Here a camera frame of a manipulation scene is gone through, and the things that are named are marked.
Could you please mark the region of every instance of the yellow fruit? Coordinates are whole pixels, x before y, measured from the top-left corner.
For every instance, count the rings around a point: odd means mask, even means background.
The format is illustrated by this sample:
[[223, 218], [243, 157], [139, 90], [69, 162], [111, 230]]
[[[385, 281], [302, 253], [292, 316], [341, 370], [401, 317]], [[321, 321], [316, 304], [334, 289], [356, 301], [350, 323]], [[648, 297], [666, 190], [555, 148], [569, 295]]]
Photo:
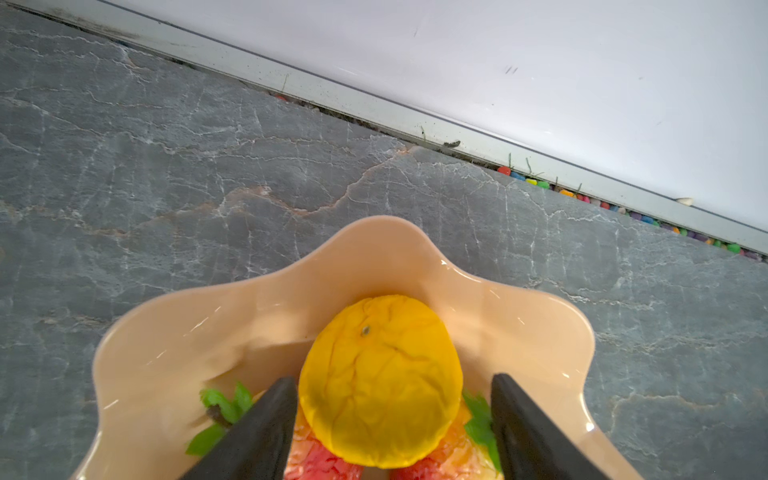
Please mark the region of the yellow fruit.
[[401, 468], [437, 447], [458, 412], [462, 381], [437, 314], [407, 296], [379, 296], [346, 307], [320, 332], [299, 401], [334, 455]]

